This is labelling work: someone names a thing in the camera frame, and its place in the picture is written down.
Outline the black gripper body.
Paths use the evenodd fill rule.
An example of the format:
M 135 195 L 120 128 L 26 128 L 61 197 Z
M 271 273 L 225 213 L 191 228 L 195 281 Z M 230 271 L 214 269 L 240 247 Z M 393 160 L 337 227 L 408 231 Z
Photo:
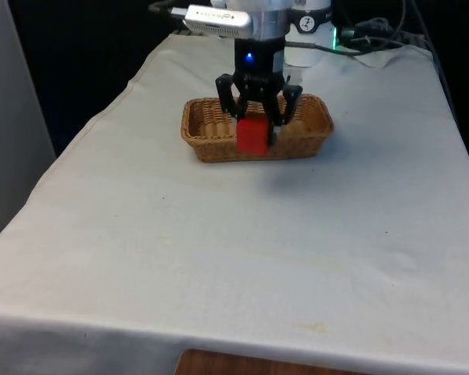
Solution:
M 281 91 L 285 79 L 285 38 L 234 40 L 233 83 L 239 91 Z

